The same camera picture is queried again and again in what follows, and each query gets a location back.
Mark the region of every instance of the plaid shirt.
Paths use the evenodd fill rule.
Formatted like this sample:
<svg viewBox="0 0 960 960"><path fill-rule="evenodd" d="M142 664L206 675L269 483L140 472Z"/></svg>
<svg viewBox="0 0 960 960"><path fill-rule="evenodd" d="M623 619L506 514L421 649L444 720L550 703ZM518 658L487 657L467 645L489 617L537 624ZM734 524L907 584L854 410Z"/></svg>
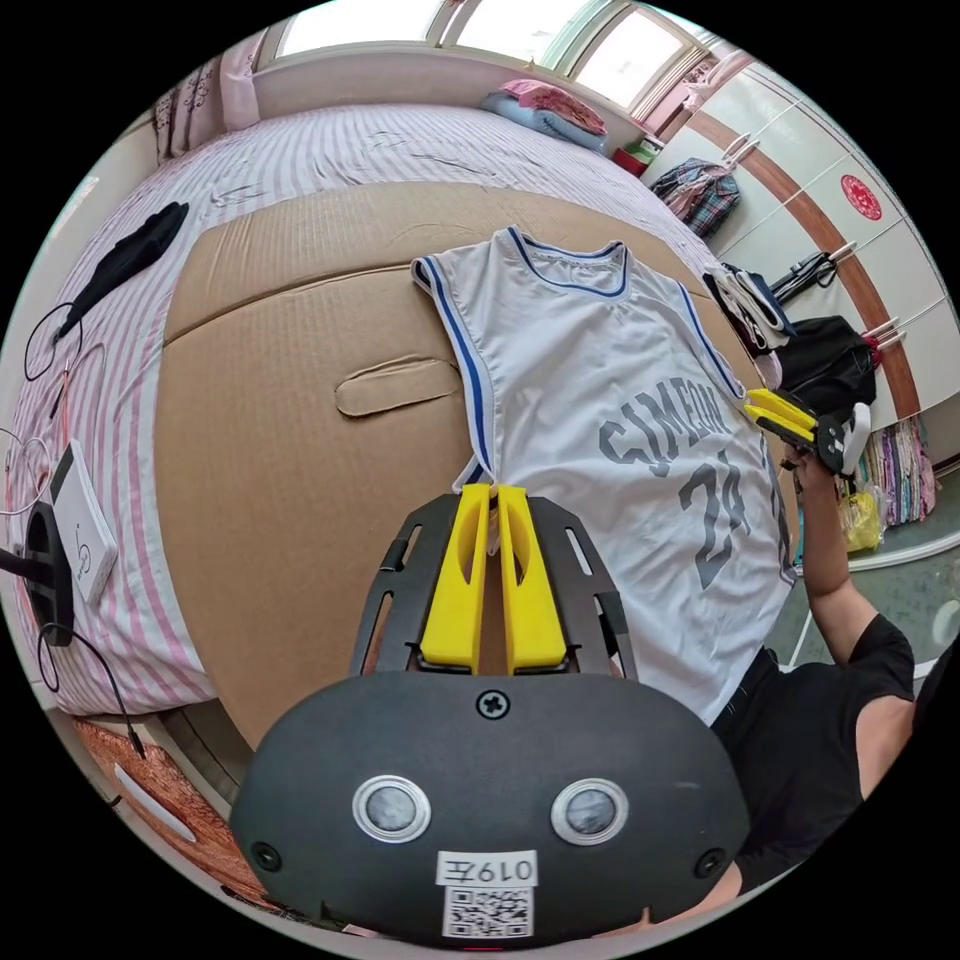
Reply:
<svg viewBox="0 0 960 960"><path fill-rule="evenodd" d="M679 187L700 177L706 183L681 219L701 240L707 240L740 202L740 188L725 167L692 157L668 170L650 189L666 203Z"/></svg>

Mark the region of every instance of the screw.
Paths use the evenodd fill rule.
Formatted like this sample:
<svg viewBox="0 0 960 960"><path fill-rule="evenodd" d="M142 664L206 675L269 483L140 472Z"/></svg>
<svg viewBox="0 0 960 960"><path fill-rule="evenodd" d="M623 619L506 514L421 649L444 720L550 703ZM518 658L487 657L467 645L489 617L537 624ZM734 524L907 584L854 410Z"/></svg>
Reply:
<svg viewBox="0 0 960 960"><path fill-rule="evenodd" d="M697 861L697 865L693 868L693 872L701 880L706 880L708 877L717 872L717 869L723 864L724 859L726 859L726 853L723 850L708 850Z"/></svg>
<svg viewBox="0 0 960 960"><path fill-rule="evenodd" d="M499 690L485 690L477 697L477 710L481 717L499 720L510 710L510 701Z"/></svg>
<svg viewBox="0 0 960 960"><path fill-rule="evenodd" d="M253 859L257 861L257 866L267 873L276 873L281 866L280 854L268 843L253 845Z"/></svg>

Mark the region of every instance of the folded blanket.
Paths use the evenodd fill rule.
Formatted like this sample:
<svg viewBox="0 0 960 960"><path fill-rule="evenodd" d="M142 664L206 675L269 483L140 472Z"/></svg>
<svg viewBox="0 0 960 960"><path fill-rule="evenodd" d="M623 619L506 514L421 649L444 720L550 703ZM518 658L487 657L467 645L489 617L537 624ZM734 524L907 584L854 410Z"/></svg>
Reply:
<svg viewBox="0 0 960 960"><path fill-rule="evenodd" d="M599 113L572 93L561 90L552 83L531 79L511 80L500 89L515 97L521 107L550 110L575 127L580 127L581 130L586 130L587 133L598 137L603 137L607 133L603 117Z"/></svg>
<svg viewBox="0 0 960 960"><path fill-rule="evenodd" d="M519 123L522 127L530 130L536 130L538 133L545 133L548 137L554 137L557 140L566 140L569 143L575 143L577 146L585 147L587 150L593 150L596 153L602 153L606 145L606 137L597 136L594 133L587 133L575 124L570 123L563 117L557 116L552 110L542 110L535 107L522 107L508 93L491 93L482 104L482 110L489 110L506 120L512 120Z"/></svg>

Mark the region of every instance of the cardboard sheet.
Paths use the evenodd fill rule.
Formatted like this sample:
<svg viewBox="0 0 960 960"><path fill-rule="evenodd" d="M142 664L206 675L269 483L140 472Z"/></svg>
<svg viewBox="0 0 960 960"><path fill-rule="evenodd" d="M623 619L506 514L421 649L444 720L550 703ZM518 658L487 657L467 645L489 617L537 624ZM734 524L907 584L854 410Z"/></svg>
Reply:
<svg viewBox="0 0 960 960"><path fill-rule="evenodd" d="M287 709L343 678L384 552L471 455L453 351L409 264L511 224L574 250L622 240L690 290L736 375L760 385L719 309L665 244L561 200L378 184L291 200L203 234L165 330L157 499L187 628L254 748ZM783 488L795 533L789 476ZM498 576L491 565L490 673L503 669Z"/></svg>

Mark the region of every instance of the window frame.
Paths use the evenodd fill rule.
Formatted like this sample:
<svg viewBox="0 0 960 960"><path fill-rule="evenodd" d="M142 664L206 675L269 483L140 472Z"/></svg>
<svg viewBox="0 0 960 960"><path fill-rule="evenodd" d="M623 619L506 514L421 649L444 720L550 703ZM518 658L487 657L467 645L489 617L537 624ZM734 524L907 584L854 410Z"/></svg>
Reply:
<svg viewBox="0 0 960 960"><path fill-rule="evenodd" d="M439 4L437 12L423 40L371 40L369 42L338 43L331 44L328 47L317 47L313 50L301 50L299 53L287 53L280 56L280 48L283 46L283 42L290 32L293 21L300 16L300 13L306 13L307 10L312 9L308 7L307 10L301 10L300 13L295 13L292 17L287 17L286 20L281 20L279 23L275 23L267 28L263 43L260 45L260 53L257 56L254 73L260 73L275 64L300 63L312 57L322 56L327 51L356 50L365 47L376 49L377 47L383 46L438 47L440 45L440 38L446 31L451 19L459 12L460 7L451 6L446 0L437 0L437 2Z"/></svg>
<svg viewBox="0 0 960 960"><path fill-rule="evenodd" d="M404 48L429 49L454 55L461 53L480 58L486 62L499 63L515 69L527 69L529 64L515 57L494 50L484 50L459 44L460 36L481 3L483 3L483 0L464 0L463 3L451 5L446 0L438 0L436 16L422 40L373 40L369 43L337 44L278 56L291 24L299 16L299 14L294 14L294 16L275 23L267 29L254 72L261 73L274 67L279 68L287 64L302 63L344 50L396 50ZM637 12L641 12L643 16L652 20L657 26L673 34L681 41L682 45L647 81L644 87L637 91L630 104L624 106L610 100L591 87L582 86L577 78L590 58L596 54L603 41L627 17ZM534 70L538 75L563 81L575 88L579 87L591 97L609 103L611 107L636 120L645 113L649 113L649 110L655 106L657 100L664 93L680 82L693 67L710 55L712 39L712 34L703 38L692 36L658 10L645 3L637 3L636 0L593 0L592 4L585 4L581 11L581 17L569 25L569 28L564 28L548 47L547 53L549 55L551 49L557 46L561 40L565 43L565 47L561 51L555 51L552 56L545 56L544 59L553 63L553 66L534 64Z"/></svg>

